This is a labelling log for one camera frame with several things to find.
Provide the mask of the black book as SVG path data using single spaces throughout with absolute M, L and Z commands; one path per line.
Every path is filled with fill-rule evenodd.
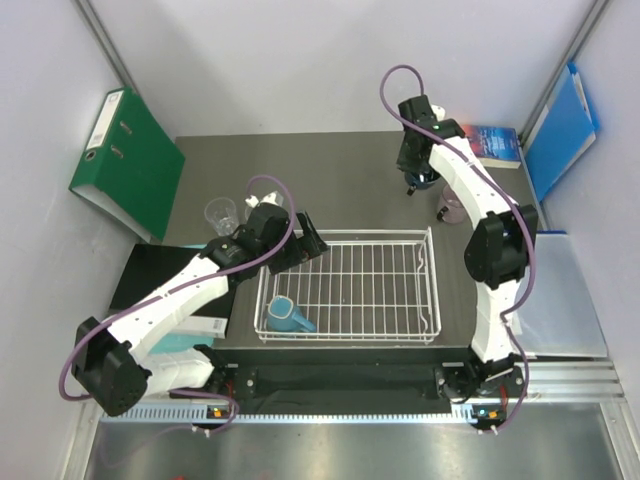
M 137 244 L 134 246 L 109 305 L 116 313 L 148 296 L 179 273 L 196 255 L 194 247 Z M 163 340 L 196 343 L 225 339 L 235 301 L 236 288 L 201 307 Z

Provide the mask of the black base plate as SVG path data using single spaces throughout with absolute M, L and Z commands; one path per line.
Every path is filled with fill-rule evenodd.
M 460 397 L 467 348 L 261 347 L 204 349 L 214 373 L 202 391 L 228 394 L 245 414 L 446 413 Z

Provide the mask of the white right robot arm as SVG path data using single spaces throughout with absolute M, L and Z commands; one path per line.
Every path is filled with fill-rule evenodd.
M 425 95 L 398 105 L 404 125 L 398 168 L 443 178 L 471 221 L 464 264 L 477 292 L 470 360 L 462 379 L 448 380 L 460 397 L 492 394 L 513 372 L 513 306 L 534 249 L 538 214 L 502 190 L 475 156 L 461 126 Z

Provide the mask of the pink mug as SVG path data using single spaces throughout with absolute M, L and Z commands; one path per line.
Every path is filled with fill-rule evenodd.
M 451 187 L 446 184 L 438 199 L 436 219 L 448 224 L 459 224 L 467 218 L 467 212 Z

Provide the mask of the dark blue mug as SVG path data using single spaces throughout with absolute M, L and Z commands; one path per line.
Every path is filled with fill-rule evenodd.
M 427 190 L 431 188 L 439 178 L 440 175 L 435 171 L 429 171 L 420 174 L 405 172 L 404 180 L 408 185 L 406 194 L 408 196 L 412 196 L 416 191 Z

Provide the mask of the light blue mug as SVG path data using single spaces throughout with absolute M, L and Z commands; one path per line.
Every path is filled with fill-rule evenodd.
M 308 320 L 295 302 L 277 295 L 267 308 L 267 325 L 270 330 L 284 333 L 315 333 L 317 327 Z

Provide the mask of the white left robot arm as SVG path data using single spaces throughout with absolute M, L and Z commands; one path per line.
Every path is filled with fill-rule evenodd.
M 227 374 L 213 351 L 196 345 L 177 353 L 153 347 L 201 307 L 217 300 L 262 268 L 279 274 L 313 260 L 328 246 L 304 211 L 261 203 L 232 235 L 211 240 L 174 277 L 144 299 L 102 322 L 89 318 L 76 331 L 70 374 L 109 416 L 142 398 L 193 389 L 216 396 Z

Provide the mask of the clear faceted glass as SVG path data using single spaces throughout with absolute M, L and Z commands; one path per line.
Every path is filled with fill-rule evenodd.
M 245 200 L 244 218 L 248 221 L 253 210 L 259 205 L 259 201 L 256 198 L 250 198 Z
M 239 226 L 235 202 L 227 197 L 211 200 L 204 208 L 204 216 L 219 236 L 232 235 Z

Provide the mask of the paperback book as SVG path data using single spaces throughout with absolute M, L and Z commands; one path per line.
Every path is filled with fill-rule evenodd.
M 474 155 L 485 168 L 518 169 L 522 162 L 517 132 L 511 127 L 463 125 Z

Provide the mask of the blue folder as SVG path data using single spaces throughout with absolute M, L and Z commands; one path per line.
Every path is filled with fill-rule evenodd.
M 525 162 L 538 201 L 595 142 L 600 122 L 580 72 L 569 62 L 525 144 Z

